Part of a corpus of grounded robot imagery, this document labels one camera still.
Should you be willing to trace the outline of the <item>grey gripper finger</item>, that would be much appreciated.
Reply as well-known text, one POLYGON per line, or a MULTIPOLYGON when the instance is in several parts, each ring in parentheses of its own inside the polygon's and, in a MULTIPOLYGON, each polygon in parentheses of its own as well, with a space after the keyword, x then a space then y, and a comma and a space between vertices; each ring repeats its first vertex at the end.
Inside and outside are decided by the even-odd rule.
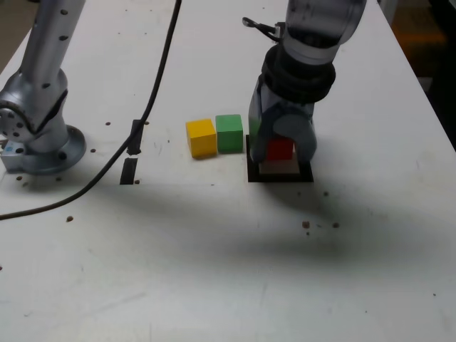
POLYGON ((267 146, 274 135, 277 119, 277 104, 262 109, 259 103, 252 102, 249 108, 249 155, 253 162, 266 159, 267 146))
POLYGON ((310 119, 302 115, 286 114, 275 121, 273 129, 276 134, 294 141, 299 163, 311 161, 316 152, 317 140, 310 119))

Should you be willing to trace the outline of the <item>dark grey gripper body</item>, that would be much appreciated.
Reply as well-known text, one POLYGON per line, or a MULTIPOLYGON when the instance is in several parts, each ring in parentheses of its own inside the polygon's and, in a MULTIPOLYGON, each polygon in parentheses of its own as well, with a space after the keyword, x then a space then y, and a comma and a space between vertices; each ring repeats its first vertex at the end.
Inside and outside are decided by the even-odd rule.
POLYGON ((305 118, 313 121, 314 104, 300 104, 286 100, 275 94, 264 81, 257 80, 254 93, 250 102, 250 118, 261 120, 262 115, 269 109, 280 109, 285 113, 304 115, 305 118))

